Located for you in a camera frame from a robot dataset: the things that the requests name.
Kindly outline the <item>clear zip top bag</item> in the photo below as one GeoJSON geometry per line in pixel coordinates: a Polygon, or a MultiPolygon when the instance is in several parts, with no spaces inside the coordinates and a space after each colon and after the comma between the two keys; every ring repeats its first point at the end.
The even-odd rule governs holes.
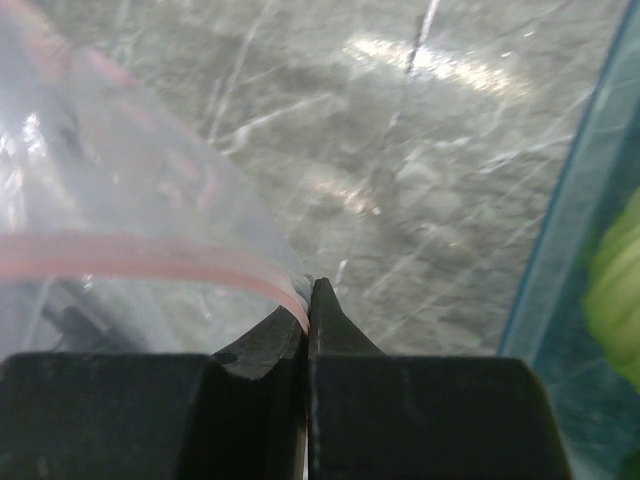
{"type": "Polygon", "coordinates": [[[311,280],[243,173],[31,2],[1,5],[1,353],[201,352],[311,280]]]}

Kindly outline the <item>large green cabbage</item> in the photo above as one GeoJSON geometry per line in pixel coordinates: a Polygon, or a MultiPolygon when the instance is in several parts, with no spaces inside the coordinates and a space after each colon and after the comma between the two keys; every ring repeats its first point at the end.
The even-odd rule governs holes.
{"type": "Polygon", "coordinates": [[[639,387],[639,193],[605,232],[583,298],[587,328],[612,369],[639,387]]]}

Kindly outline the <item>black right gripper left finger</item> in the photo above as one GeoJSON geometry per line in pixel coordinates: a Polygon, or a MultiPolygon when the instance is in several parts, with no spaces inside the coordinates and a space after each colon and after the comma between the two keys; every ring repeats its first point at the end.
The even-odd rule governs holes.
{"type": "Polygon", "coordinates": [[[299,479],[306,338],[278,309],[212,354],[20,353],[5,479],[299,479]]]}

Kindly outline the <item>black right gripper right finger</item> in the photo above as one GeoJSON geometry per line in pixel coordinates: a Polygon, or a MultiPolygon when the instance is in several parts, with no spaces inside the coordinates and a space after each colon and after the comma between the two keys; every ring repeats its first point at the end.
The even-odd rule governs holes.
{"type": "Polygon", "coordinates": [[[541,382],[495,356],[383,353],[315,282],[308,353],[313,479],[568,479],[541,382]]]}

